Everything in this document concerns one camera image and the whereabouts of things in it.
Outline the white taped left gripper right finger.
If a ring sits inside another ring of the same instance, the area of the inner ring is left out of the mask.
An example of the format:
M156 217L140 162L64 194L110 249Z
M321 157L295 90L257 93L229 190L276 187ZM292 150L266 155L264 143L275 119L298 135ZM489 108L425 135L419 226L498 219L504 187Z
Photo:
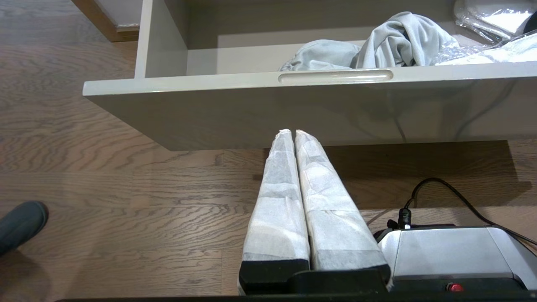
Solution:
M391 288L391 268L320 141L297 130L295 150L313 269L377 269Z

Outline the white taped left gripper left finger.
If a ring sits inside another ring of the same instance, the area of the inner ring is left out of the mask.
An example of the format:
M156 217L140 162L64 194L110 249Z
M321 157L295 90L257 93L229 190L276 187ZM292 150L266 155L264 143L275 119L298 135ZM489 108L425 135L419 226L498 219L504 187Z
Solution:
M285 294L288 280L310 270L310 245L292 132L276 134L244 240L241 295Z

